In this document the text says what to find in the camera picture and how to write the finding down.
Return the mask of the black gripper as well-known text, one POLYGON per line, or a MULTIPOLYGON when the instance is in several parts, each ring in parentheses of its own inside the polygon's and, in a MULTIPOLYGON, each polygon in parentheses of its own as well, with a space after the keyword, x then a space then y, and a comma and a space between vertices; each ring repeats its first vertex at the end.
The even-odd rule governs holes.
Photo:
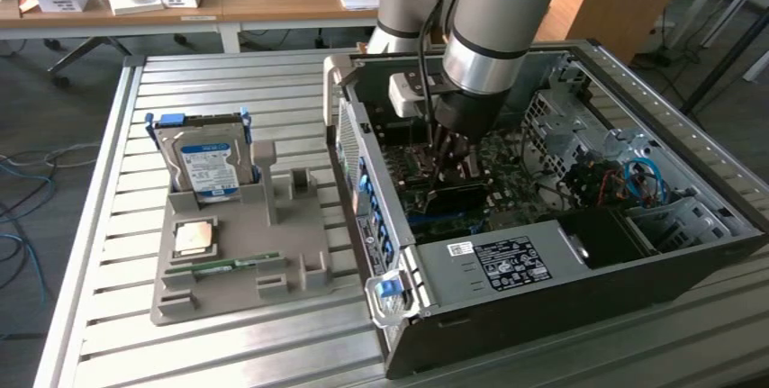
POLYGON ((442 94, 435 107, 437 122, 469 140, 481 140, 498 119, 505 102, 505 91, 493 95, 465 91, 442 94))

